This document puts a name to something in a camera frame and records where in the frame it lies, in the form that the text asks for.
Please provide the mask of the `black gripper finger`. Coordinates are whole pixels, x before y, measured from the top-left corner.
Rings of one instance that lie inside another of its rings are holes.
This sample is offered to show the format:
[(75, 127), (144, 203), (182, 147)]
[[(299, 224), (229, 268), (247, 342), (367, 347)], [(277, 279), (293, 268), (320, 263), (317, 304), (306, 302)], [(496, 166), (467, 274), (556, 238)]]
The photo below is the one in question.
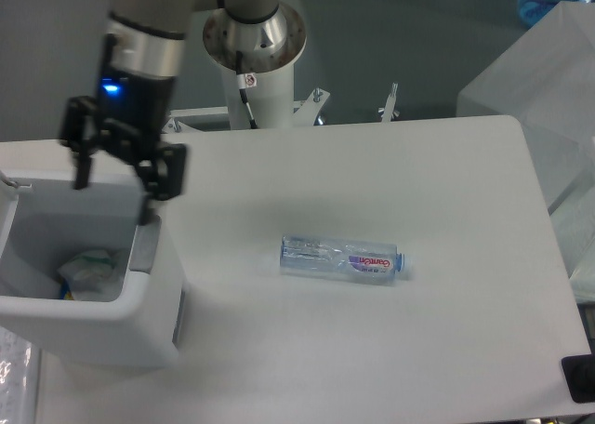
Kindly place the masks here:
[(161, 127), (143, 129), (115, 119), (106, 120), (106, 152), (131, 166), (142, 185), (138, 225), (155, 215), (155, 203), (183, 192), (188, 148), (163, 140)]
[(99, 148), (96, 125), (98, 112), (97, 100), (94, 97), (77, 96), (66, 102), (59, 143), (71, 151), (75, 190), (83, 190), (89, 184), (93, 154)]

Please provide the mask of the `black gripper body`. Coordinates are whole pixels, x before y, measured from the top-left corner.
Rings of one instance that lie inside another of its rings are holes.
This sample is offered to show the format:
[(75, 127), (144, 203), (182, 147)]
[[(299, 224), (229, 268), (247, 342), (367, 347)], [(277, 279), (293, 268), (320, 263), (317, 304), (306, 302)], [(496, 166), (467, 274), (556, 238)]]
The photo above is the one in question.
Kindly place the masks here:
[(103, 69), (96, 114), (101, 147), (128, 164), (153, 159), (175, 83), (174, 77)]

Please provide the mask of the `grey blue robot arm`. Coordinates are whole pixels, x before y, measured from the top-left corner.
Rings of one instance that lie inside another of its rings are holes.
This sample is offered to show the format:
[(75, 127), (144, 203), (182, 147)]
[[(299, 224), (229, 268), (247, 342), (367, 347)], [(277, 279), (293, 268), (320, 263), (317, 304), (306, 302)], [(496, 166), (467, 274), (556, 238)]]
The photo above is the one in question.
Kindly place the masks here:
[(110, 0), (90, 96), (67, 100), (59, 142), (73, 156), (77, 190), (104, 151), (141, 183), (139, 224), (182, 193), (188, 148), (163, 138), (193, 16), (221, 70), (234, 129), (287, 128), (296, 121), (294, 67), (306, 42), (298, 12), (282, 0)]

